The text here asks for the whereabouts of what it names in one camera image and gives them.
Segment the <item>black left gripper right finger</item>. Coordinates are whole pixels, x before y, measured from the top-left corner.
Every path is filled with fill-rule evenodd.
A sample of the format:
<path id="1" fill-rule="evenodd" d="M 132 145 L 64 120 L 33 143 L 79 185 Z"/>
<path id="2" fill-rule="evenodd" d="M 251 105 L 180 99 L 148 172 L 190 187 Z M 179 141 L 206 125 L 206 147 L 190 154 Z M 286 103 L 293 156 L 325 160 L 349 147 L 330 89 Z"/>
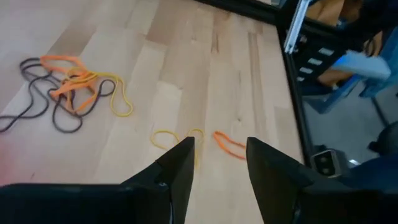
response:
<path id="1" fill-rule="evenodd" d="M 307 168 L 255 137 L 247 139 L 246 160 L 264 223 L 294 223 L 299 192 L 313 184 Z"/>

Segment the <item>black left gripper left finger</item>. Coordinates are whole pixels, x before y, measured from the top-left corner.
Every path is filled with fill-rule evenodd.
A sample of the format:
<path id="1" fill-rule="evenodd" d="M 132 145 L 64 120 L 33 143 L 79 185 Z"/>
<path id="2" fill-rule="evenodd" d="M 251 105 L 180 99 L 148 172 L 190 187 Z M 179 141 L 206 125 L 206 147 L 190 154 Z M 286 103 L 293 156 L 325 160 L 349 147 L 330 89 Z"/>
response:
<path id="1" fill-rule="evenodd" d="M 187 137 L 125 180 L 131 194 L 121 223 L 184 223 L 194 175 L 195 138 Z"/>

